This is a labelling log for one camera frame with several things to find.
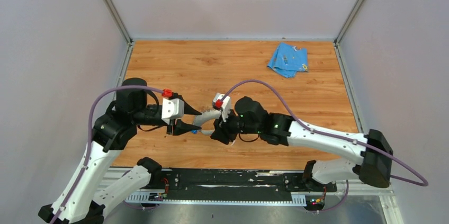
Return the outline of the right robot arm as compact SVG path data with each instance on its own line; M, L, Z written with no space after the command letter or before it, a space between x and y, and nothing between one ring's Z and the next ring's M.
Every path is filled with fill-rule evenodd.
M211 139L226 145L240 134L255 134L270 145L309 147L339 156L330 161L307 162L302 183L309 191L330 182L354 179L377 188L390 185L393 150L379 130L349 133L305 124L290 115L269 113L246 96L237 101L234 109L222 104L213 125Z

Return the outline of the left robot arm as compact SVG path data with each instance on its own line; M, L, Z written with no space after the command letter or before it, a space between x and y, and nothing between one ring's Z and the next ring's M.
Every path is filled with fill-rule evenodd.
M103 223L136 190L161 185L161 165L145 157L107 188L98 188L139 126L166 127L167 133L173 136L196 130L196 126L184 123L182 117L199 115L199 111L178 93L149 87L141 78L126 79L112 92L116 98L105 113L97 119L88 119L86 149L66 188L54 203L39 210L44 222Z

